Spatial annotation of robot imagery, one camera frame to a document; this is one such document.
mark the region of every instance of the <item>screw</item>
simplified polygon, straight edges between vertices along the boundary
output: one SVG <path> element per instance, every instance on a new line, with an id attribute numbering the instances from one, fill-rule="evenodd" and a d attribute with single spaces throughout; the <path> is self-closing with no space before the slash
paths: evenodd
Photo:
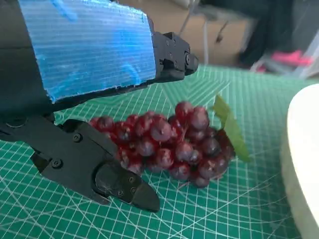
<path id="1" fill-rule="evenodd" d="M 135 178 L 129 177 L 129 182 L 130 182 L 130 183 L 133 183 L 134 181 L 135 181 Z"/>
<path id="2" fill-rule="evenodd" d="M 62 161 L 60 159 L 54 159 L 51 161 L 52 168 L 60 168 L 62 166 Z"/>
<path id="3" fill-rule="evenodd" d="M 186 55 L 186 64 L 189 64 L 189 55 Z"/>
<path id="4" fill-rule="evenodd" d="M 123 190 L 118 191 L 118 196 L 119 197 L 123 196 L 123 194 L 124 194 Z"/>
<path id="5" fill-rule="evenodd" d="M 82 140 L 82 135 L 80 135 L 79 133 L 75 133 L 73 135 L 73 142 L 78 143 Z"/>

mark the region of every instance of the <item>chair leg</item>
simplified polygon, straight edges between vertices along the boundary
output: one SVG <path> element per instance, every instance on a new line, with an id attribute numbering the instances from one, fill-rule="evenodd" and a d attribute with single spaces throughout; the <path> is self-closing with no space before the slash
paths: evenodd
<path id="1" fill-rule="evenodd" d="M 208 36 L 207 36 L 207 20 L 205 20 L 203 27 L 203 39 L 204 39 L 204 64 L 208 64 Z"/>
<path id="2" fill-rule="evenodd" d="M 183 23 L 183 26 L 181 26 L 181 29 L 180 29 L 180 31 L 178 33 L 179 36 L 181 36 L 181 34 L 183 33 L 183 31 L 184 31 L 184 29 L 186 27 L 186 24 L 188 23 L 188 20 L 190 18 L 190 15 L 191 15 L 191 11 L 188 12 L 188 15 L 187 15 L 187 17 L 186 17 L 186 19 L 185 19 L 185 21 Z"/>

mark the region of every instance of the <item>robotic arm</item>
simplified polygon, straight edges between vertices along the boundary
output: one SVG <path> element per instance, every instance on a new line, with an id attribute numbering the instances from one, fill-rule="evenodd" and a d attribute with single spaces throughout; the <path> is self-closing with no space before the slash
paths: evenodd
<path id="1" fill-rule="evenodd" d="M 156 212 L 156 192 L 115 159 L 89 124 L 53 112 L 197 70 L 187 42 L 154 32 L 143 12 L 108 0 L 0 2 L 0 139 L 24 141 L 46 178 L 101 204 L 113 196 Z"/>

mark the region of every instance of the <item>grape bunch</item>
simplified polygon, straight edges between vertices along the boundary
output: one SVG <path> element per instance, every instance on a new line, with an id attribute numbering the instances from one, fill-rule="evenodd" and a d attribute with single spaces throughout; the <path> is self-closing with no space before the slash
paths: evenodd
<path id="1" fill-rule="evenodd" d="M 141 175 L 167 170 L 176 180 L 203 188 L 219 179 L 235 157 L 223 129 L 209 126 L 206 109 L 180 102 L 168 119 L 149 111 L 114 122 L 109 116 L 92 118 L 90 125 L 118 146 L 121 166 Z"/>

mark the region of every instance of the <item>pink object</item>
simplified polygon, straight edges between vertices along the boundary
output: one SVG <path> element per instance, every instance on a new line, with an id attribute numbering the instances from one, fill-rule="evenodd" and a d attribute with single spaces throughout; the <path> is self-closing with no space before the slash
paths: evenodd
<path id="1" fill-rule="evenodd" d="M 275 52 L 272 55 L 272 59 L 293 66 L 308 66 L 313 63 L 313 59 L 311 57 L 302 56 L 300 50 L 293 53 Z"/>

